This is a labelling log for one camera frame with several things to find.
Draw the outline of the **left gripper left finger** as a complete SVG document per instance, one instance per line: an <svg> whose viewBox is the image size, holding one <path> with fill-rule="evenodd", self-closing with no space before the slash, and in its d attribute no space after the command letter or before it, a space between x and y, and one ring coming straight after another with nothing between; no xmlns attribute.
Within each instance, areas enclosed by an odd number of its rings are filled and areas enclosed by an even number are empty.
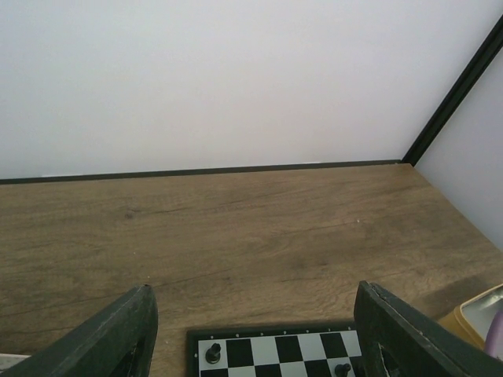
<svg viewBox="0 0 503 377"><path fill-rule="evenodd" d="M140 285L61 339L2 376L148 376L158 309L152 287Z"/></svg>

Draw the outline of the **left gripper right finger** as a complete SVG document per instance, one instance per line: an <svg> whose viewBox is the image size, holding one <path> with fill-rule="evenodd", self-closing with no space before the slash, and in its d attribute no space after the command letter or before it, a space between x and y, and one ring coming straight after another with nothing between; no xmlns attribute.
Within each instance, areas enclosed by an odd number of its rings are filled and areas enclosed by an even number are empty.
<svg viewBox="0 0 503 377"><path fill-rule="evenodd" d="M367 376L501 376L502 362L378 284L358 284L354 321Z"/></svg>

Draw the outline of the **black chess piece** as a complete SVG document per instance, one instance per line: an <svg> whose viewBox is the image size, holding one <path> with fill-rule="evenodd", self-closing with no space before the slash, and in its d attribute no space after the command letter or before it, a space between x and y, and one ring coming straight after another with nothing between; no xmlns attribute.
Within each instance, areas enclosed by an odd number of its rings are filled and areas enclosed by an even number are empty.
<svg viewBox="0 0 503 377"><path fill-rule="evenodd" d="M351 369L352 367L350 364L338 364L334 369L335 377L348 377Z"/></svg>

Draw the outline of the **black white chess board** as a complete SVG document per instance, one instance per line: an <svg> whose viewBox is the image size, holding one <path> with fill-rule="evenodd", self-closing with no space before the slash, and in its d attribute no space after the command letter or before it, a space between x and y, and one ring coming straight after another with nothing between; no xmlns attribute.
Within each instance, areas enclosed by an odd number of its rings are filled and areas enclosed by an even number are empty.
<svg viewBox="0 0 503 377"><path fill-rule="evenodd" d="M222 347L217 364L205 360L213 344ZM187 331L187 376L335 376L350 364L348 376L364 376L354 321L204 328Z"/></svg>

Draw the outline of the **black chess pawn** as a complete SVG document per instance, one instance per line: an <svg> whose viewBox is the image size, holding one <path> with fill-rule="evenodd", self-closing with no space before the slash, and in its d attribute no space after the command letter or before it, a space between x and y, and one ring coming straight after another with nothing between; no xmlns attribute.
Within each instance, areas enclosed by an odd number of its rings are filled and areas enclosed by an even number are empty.
<svg viewBox="0 0 503 377"><path fill-rule="evenodd" d="M205 360L209 364L217 364L221 359L222 347L219 343L213 343L205 353Z"/></svg>

